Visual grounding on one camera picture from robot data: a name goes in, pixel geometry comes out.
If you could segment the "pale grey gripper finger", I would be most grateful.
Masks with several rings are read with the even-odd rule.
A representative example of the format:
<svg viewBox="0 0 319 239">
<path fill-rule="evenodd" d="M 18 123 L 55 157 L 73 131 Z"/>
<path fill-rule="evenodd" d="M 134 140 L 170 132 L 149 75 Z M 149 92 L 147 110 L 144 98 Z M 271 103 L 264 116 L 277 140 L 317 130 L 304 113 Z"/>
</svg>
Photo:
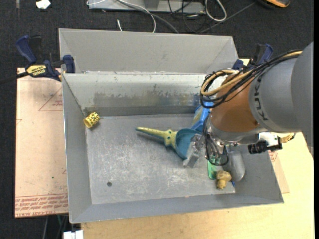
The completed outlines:
<svg viewBox="0 0 319 239">
<path fill-rule="evenodd" d="M 196 155 L 200 158 L 205 156 L 206 153 L 206 141 L 203 135 L 196 135 Z"/>
<path fill-rule="evenodd" d="M 196 148 L 196 143 L 191 142 L 187 152 L 186 159 L 183 161 L 184 168 L 192 168 L 198 160 L 198 149 Z"/>
</svg>

